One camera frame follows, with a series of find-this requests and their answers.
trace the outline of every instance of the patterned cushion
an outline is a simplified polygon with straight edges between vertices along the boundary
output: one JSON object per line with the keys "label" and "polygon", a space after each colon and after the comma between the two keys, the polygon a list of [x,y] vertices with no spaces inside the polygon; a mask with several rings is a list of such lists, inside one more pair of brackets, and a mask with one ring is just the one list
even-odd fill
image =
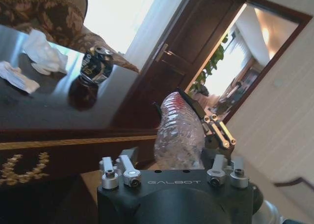
{"label": "patterned cushion", "polygon": [[92,32],[83,34],[83,20],[81,11],[66,0],[0,0],[0,24],[27,33],[32,28],[40,30],[48,41],[81,52],[95,45],[103,46],[113,52],[116,65],[139,72],[99,35]]}
{"label": "patterned cushion", "polygon": [[91,47],[93,47],[95,45],[102,46],[102,47],[110,50],[113,53],[112,57],[113,57],[113,63],[114,64],[139,73],[139,70],[135,65],[128,62],[121,55],[117,54],[117,52],[114,49],[112,49],[102,39],[102,37],[100,37],[99,35],[94,34],[92,32],[78,35],[69,44],[69,47],[74,49],[74,50],[85,53],[87,50],[89,50]]}

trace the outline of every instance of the glossy table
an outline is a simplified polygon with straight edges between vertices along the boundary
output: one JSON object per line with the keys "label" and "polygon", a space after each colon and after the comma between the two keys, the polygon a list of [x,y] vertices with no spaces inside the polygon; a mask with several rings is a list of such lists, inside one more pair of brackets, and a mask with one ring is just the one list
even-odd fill
{"label": "glossy table", "polygon": [[[83,54],[51,44],[68,55],[68,74],[42,75],[22,49],[27,36],[0,26],[0,61],[20,67],[40,85],[28,95],[0,79],[0,166],[19,165],[14,185],[36,180],[36,173],[24,175],[38,163],[45,165],[38,174],[47,174],[38,179],[46,179],[95,170],[101,157],[134,146],[140,147],[139,161],[153,159],[155,129],[112,126],[137,73],[114,66],[106,81],[86,87],[78,80]],[[0,177],[0,188],[10,185],[6,176]]]}

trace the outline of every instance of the wooden door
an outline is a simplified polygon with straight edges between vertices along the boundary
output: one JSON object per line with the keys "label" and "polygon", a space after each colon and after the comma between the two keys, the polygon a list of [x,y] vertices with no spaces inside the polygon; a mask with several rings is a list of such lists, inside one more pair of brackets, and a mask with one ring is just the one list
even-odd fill
{"label": "wooden door", "polygon": [[[189,85],[243,3],[243,0],[183,0],[114,124],[134,127],[145,121],[147,127],[157,127],[158,114],[153,102],[161,104],[177,87],[185,89]],[[137,113],[128,115],[131,109]]]}

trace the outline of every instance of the plastic bottle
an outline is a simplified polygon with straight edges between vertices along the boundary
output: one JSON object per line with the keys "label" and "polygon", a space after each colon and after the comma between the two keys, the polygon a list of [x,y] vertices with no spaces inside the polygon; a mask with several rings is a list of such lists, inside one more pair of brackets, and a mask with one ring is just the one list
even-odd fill
{"label": "plastic bottle", "polygon": [[200,120],[178,92],[167,96],[155,142],[155,159],[160,169],[203,169],[200,160],[205,145]]}

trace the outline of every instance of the tissue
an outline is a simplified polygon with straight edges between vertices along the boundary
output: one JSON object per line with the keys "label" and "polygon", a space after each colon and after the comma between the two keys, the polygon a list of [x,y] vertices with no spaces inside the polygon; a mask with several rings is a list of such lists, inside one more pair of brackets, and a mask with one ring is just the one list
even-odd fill
{"label": "tissue", "polygon": [[50,75],[51,72],[67,73],[65,67],[68,56],[62,54],[58,49],[52,48],[44,33],[33,29],[23,43],[23,49],[35,62],[32,63],[32,67],[37,72],[43,75]]}
{"label": "tissue", "polygon": [[24,90],[27,93],[33,93],[39,88],[39,84],[34,80],[27,78],[21,73],[20,68],[13,68],[6,61],[0,62],[0,77],[9,81],[13,86]]}

